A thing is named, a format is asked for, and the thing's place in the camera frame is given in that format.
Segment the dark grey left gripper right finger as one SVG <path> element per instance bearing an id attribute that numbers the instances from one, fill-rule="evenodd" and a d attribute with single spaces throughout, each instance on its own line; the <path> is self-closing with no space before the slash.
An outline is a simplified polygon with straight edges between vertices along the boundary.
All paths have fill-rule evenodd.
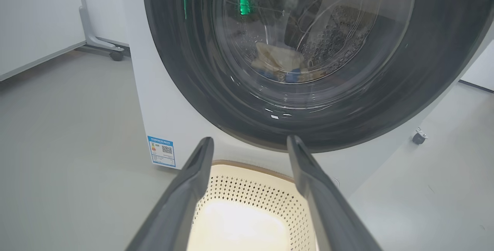
<path id="1" fill-rule="evenodd" d="M 308 202 L 320 251 L 381 251 L 300 137 L 286 139 L 295 186 Z"/>

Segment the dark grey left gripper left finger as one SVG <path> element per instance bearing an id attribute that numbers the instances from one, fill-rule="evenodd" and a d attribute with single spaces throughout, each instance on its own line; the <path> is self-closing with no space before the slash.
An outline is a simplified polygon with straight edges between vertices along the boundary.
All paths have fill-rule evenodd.
<path id="1" fill-rule="evenodd" d="M 127 251 L 185 251 L 196 204 L 208 188 L 214 140 L 200 140 L 147 216 Z"/>

